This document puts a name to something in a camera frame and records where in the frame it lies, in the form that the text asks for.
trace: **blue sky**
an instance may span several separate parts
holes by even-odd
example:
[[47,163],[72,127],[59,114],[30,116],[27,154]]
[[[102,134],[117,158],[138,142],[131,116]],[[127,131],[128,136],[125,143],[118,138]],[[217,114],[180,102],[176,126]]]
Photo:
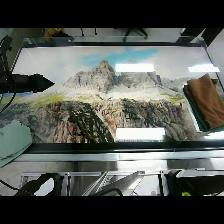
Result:
[[115,69],[115,64],[127,63],[133,60],[137,63],[148,59],[158,53],[157,49],[132,50],[131,47],[125,47],[125,52],[112,53],[109,56],[102,56],[98,53],[83,56],[82,63],[88,67],[94,67],[102,60],[107,60],[109,64]]

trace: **brown cloth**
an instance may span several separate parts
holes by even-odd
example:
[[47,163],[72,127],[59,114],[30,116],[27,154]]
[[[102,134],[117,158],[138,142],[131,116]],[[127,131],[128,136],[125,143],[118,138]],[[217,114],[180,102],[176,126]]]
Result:
[[206,74],[187,83],[187,87],[184,86],[186,93],[197,105],[210,128],[224,125],[224,104],[215,87],[217,80]]

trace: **black border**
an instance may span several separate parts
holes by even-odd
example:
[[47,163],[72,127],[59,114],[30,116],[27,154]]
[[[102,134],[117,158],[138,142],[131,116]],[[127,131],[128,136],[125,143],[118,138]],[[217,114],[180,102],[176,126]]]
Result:
[[[17,63],[23,48],[34,47],[64,47],[64,46],[180,46],[180,47],[204,47],[204,42],[198,43],[171,43],[171,42],[68,42],[67,38],[62,42],[49,39],[45,43],[23,43],[20,47],[16,59],[14,60],[12,71]],[[163,142],[122,142],[122,143],[34,143],[24,154],[97,154],[97,153],[141,153],[141,152],[187,152],[187,151],[212,151],[224,150],[223,140],[212,141],[163,141]]]

